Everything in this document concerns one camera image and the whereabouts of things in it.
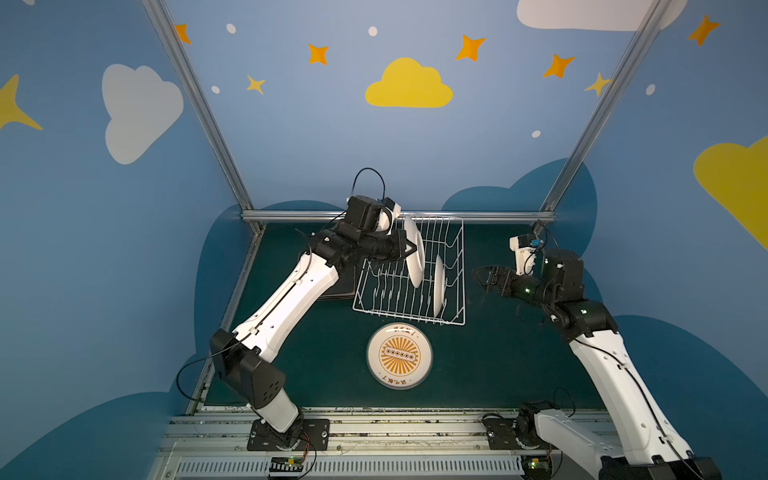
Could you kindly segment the white round plate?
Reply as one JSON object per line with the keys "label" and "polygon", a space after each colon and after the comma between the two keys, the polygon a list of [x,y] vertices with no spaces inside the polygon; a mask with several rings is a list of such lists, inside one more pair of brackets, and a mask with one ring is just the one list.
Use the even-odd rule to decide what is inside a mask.
{"label": "white round plate", "polygon": [[412,218],[404,220],[404,230],[406,239],[417,244],[418,250],[406,257],[406,265],[409,279],[414,288],[420,288],[424,279],[424,270],[426,265],[425,250],[421,232]]}
{"label": "white round plate", "polygon": [[367,366],[379,384],[391,390],[409,390],[429,375],[434,352],[426,335],[407,323],[389,323],[369,339]]}
{"label": "white round plate", "polygon": [[433,280],[433,314],[439,318],[445,302],[447,288],[447,273],[445,263],[440,255],[436,256]]}

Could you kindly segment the white wire dish rack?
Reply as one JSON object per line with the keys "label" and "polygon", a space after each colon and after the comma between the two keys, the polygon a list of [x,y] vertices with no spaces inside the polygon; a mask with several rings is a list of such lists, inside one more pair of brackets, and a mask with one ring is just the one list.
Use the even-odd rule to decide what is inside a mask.
{"label": "white wire dish rack", "polygon": [[[386,264],[366,261],[357,284],[353,309],[404,321],[463,326],[466,323],[463,221],[448,217],[407,216],[398,219],[396,227],[404,230],[406,218],[416,222],[423,238],[426,265],[421,287],[413,287],[406,259]],[[439,318],[433,314],[433,280],[437,255],[442,257],[447,273],[444,308]]]}

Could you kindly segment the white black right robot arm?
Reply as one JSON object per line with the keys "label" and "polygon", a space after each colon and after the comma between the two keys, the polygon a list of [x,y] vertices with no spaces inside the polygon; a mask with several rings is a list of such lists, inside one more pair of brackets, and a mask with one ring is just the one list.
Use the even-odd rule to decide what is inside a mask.
{"label": "white black right robot arm", "polygon": [[513,267],[486,266],[473,276],[487,292],[540,308],[588,373],[619,437],[616,445],[576,424],[549,401],[521,405],[515,439],[523,448],[558,448],[595,479],[719,479],[713,459],[696,455],[635,368],[605,305],[585,296],[584,263],[546,249],[534,275],[520,254]]}

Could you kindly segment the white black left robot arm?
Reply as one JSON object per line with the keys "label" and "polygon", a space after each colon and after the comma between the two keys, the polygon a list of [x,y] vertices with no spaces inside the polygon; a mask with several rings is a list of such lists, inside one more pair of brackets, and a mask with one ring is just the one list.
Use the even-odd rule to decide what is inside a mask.
{"label": "white black left robot arm", "polygon": [[389,263],[423,252],[417,229],[375,226],[361,230],[339,222],[312,236],[308,250],[268,300],[234,331],[210,340],[216,376],[243,397],[272,431],[294,437],[301,411],[284,389],[285,374],[273,365],[292,330],[342,273],[362,261]]}

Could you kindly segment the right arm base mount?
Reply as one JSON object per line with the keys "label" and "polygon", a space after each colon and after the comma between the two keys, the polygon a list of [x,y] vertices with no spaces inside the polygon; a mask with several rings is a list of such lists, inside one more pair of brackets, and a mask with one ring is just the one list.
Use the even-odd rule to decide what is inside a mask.
{"label": "right arm base mount", "polygon": [[535,417],[552,404],[524,403],[515,417],[504,417],[499,413],[486,413],[480,418],[485,428],[486,439],[491,450],[548,450],[552,444],[538,433]]}

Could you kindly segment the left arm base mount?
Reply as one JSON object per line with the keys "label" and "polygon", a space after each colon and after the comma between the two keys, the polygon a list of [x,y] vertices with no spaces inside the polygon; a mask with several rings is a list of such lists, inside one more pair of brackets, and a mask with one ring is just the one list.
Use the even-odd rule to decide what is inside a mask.
{"label": "left arm base mount", "polygon": [[246,449],[248,451],[326,451],[328,448],[330,421],[307,419],[302,413],[286,432],[278,432],[265,420],[255,420],[250,429]]}

